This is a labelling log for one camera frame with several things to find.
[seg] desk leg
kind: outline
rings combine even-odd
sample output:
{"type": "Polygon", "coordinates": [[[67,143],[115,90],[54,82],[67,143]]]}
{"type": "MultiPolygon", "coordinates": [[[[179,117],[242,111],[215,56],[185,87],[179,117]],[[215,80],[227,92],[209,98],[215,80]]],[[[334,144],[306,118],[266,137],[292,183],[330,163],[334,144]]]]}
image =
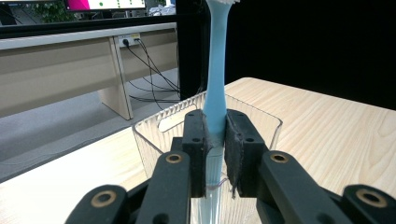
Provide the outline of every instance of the desk leg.
{"type": "Polygon", "coordinates": [[[117,74],[117,85],[99,90],[100,100],[104,105],[107,105],[112,110],[120,114],[125,119],[132,119],[133,113],[131,108],[131,101],[129,100],[129,95],[124,86],[125,76],[123,72],[123,66],[120,57],[120,46],[118,38],[110,37],[108,42],[111,47],[114,69],[117,74]]]}

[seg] black backdrop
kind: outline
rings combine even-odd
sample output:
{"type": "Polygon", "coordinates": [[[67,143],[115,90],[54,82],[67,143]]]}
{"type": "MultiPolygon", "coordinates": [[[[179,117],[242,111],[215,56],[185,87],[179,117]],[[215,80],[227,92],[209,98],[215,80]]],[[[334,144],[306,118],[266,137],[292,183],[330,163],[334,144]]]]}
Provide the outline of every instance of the black backdrop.
{"type": "MultiPolygon", "coordinates": [[[[395,9],[392,0],[241,0],[229,15],[226,83],[257,77],[396,109],[395,9]]],[[[179,40],[195,45],[205,39],[189,36],[179,40]]],[[[200,56],[189,60],[204,74],[203,49],[194,49],[200,56]]],[[[182,90],[199,85],[198,74],[180,75],[182,90]]]]}

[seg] black metal bracket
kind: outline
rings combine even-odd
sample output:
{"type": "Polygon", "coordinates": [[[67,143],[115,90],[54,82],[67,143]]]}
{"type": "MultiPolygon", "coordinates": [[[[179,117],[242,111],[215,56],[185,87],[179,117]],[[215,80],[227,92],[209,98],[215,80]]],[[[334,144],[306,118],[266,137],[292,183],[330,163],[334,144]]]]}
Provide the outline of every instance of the black metal bracket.
{"type": "MultiPolygon", "coordinates": [[[[93,189],[66,223],[190,223],[191,198],[205,197],[210,139],[201,110],[187,114],[184,126],[150,180],[128,192],[93,189]]],[[[236,110],[227,114],[224,159],[233,195],[257,198],[263,223],[396,223],[396,201],[387,193],[353,185],[339,196],[321,188],[290,154],[268,150],[248,116],[236,110]]]]}

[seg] floor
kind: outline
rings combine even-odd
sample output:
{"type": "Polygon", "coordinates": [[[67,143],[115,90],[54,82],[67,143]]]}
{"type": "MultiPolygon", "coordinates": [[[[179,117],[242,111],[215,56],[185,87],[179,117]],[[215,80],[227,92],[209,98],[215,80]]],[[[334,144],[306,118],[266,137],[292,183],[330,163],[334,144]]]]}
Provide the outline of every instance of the floor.
{"type": "Polygon", "coordinates": [[[103,105],[96,92],[0,118],[0,183],[131,127],[178,102],[177,69],[127,83],[134,118],[126,120],[103,105]]]}

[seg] power outlet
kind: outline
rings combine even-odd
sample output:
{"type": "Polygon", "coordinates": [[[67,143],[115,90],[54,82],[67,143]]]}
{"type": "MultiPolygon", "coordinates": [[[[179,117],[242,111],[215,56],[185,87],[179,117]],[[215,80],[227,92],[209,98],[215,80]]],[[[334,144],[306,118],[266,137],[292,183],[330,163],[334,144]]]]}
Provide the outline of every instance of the power outlet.
{"type": "Polygon", "coordinates": [[[140,39],[140,34],[119,35],[120,48],[126,47],[123,43],[124,39],[128,40],[129,46],[138,45],[139,41],[137,39],[140,39]]]}

